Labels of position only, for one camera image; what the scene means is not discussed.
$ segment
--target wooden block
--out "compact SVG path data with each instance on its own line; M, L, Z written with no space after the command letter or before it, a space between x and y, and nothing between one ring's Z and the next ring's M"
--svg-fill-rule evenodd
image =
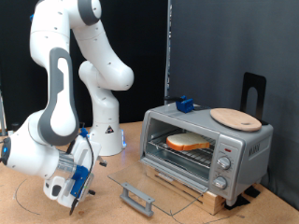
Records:
M147 176L190 201L195 201L201 194L201 192L196 191L196 189L192 189L184 183L180 183L176 179L164 175L150 166L147 167ZM209 214L215 215L224 207L224 202L224 198L208 191L202 194L194 204L204 209Z

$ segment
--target toaster oven knob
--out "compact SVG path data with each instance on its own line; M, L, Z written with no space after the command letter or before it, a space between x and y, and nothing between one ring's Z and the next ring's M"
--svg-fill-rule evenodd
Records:
M213 185L219 189L225 189L227 186L226 179L224 179L222 176L218 176L216 179L214 179Z
M217 160L217 164L223 169L227 170L231 167L231 162L227 157L221 157Z

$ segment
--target round wooden cutting board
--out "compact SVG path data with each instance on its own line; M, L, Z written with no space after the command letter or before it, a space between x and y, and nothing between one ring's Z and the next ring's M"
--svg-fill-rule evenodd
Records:
M262 123L254 117L233 109L211 109L211 116L221 124L245 132L254 132L262 128Z

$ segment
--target blue object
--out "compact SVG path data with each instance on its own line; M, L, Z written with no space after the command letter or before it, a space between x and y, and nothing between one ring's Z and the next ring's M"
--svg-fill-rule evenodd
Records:
M124 138L124 131L121 129L121 136L122 136L122 148L126 148L127 144L125 143L125 138Z
M184 101L183 102L176 101L177 110L184 112L186 114L194 110L193 99L187 100L186 96L182 96L180 98L182 98Z
M88 176L88 173L89 171L87 168L85 168L84 166L77 165L76 172L72 177L72 179L75 180L75 184L72 188L71 195L73 195L74 197L78 195L80 197L81 192L79 191L81 186L84 184L84 181Z
M87 134L88 134L87 130L86 130L85 128L81 128L81 133L80 133L80 135L81 135L82 137L86 137Z

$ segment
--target control panel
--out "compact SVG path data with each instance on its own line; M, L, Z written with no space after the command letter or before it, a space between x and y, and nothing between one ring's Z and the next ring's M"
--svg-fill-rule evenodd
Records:
M235 180L239 150L220 143L216 156L216 163L212 175L212 188L223 197L229 197Z

